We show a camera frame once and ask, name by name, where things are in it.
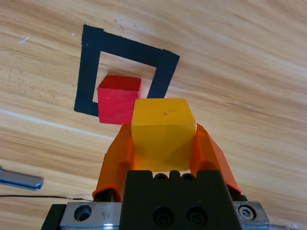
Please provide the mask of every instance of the black cable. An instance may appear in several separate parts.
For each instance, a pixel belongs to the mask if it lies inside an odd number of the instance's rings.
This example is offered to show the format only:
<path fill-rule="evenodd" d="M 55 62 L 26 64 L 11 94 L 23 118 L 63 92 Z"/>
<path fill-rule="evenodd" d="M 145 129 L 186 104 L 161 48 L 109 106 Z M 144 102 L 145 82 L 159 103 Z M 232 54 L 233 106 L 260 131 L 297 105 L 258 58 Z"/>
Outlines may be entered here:
<path fill-rule="evenodd" d="M 68 199 L 68 200 L 86 200 L 86 201 L 92 202 L 92 200 L 88 200 L 88 199 L 70 198 L 70 197 L 60 196 L 60 195 L 0 195 L 0 197 L 59 198 L 59 199 Z"/>

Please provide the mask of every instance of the black tape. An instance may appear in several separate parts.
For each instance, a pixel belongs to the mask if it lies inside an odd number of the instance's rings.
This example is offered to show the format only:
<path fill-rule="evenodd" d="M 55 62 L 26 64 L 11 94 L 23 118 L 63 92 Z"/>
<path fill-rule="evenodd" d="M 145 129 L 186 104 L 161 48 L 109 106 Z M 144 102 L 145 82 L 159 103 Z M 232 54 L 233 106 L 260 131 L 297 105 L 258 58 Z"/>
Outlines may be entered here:
<path fill-rule="evenodd" d="M 101 51 L 156 67 L 147 97 L 165 97 L 179 61 L 178 55 L 84 25 L 76 112 L 98 116 L 98 103 L 93 102 L 93 96 Z"/>

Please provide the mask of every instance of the wooden table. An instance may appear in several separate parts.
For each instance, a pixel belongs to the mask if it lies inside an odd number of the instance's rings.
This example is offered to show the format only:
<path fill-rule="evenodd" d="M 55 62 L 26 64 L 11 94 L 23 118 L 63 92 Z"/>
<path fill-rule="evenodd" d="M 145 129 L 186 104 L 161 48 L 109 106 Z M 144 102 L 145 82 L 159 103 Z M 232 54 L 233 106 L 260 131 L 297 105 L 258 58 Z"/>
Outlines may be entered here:
<path fill-rule="evenodd" d="M 272 222 L 307 228 L 307 2 L 6 0 L 1 36 L 0 165 L 43 176 L 38 192 L 91 198 L 119 130 L 73 110 L 83 25 L 181 56 L 166 94 L 186 98 L 249 200 Z M 153 67 L 101 54 L 106 75 Z M 39 230 L 52 198 L 0 198 L 1 230 Z"/>

